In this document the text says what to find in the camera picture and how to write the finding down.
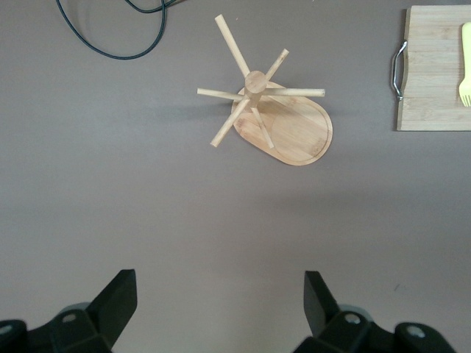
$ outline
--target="fork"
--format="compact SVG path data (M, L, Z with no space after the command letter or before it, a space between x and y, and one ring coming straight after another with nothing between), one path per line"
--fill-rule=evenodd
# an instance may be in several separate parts
M471 22L462 28L464 79L459 85L459 96L465 107L471 107Z

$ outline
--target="black cable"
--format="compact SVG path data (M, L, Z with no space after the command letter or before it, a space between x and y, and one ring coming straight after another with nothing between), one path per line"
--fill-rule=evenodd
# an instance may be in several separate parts
M137 59L139 57L143 57L144 55L150 53L151 50L153 50L153 48L155 48L157 46L157 44L160 42L160 39L162 38L162 35L163 35L163 31L165 30L165 23L166 23L166 8L171 6L173 3L175 3L177 0L170 0L168 1L167 3L165 3L165 0L160 0L161 1L161 5L159 7L156 7L154 9L151 9L151 10L142 10L140 9L139 7L135 6L130 0L125 0L126 3L128 3L133 9L139 11L140 13L156 13L158 11L162 11L162 19L160 21L160 29L159 29L159 32L157 34L157 37L155 38L154 40L154 43L151 44L151 46L149 48L147 48L146 50L142 51L141 53L139 54L136 54L136 55L130 55L130 56L118 56L118 55L113 55L113 54L109 54L105 51L102 51L98 48L96 48L95 46L92 46L74 27L74 25L70 22L70 20L68 19L67 15L65 14L65 11L62 7L62 4L60 3L60 0L56 0L56 3L57 3L57 6L59 7L59 11L60 13L62 14L62 16L64 17L64 20L65 22L68 24L68 26L71 28L72 32L90 49L92 49L93 51L96 51L97 53L101 54L101 55L104 55L106 57L110 57L111 59L117 59L117 60L132 60L132 59Z

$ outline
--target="gray surface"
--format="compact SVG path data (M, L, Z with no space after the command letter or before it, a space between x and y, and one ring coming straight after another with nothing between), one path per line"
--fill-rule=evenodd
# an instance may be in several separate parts
M75 4L103 49L155 36L158 15ZM123 63L84 47L54 1L3 1L0 318L36 327L135 268L116 352L285 353L309 333L309 269L385 329L423 322L467 352L471 133L394 131L390 62L412 4L187 0L155 51ZM251 69L287 48L274 81L326 89L321 160L284 165L235 130L210 146L230 103L196 88L243 84L219 13Z

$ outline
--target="cutting board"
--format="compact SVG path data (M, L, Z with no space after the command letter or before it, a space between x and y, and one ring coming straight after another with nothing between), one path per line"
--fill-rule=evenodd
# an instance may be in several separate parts
M471 107L461 103L458 93L464 77L461 27L466 22L471 22L471 5L408 9L398 130L471 130Z

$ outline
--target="oval wooden base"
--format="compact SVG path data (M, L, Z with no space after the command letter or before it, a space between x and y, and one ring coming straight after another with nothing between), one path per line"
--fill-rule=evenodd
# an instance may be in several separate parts
M270 82L268 88L284 88ZM238 102L233 103L232 111ZM305 97L262 96L258 111L275 147L269 148L258 122L249 108L235 121L235 130L245 140L289 165L315 162L332 141L332 122L327 112Z

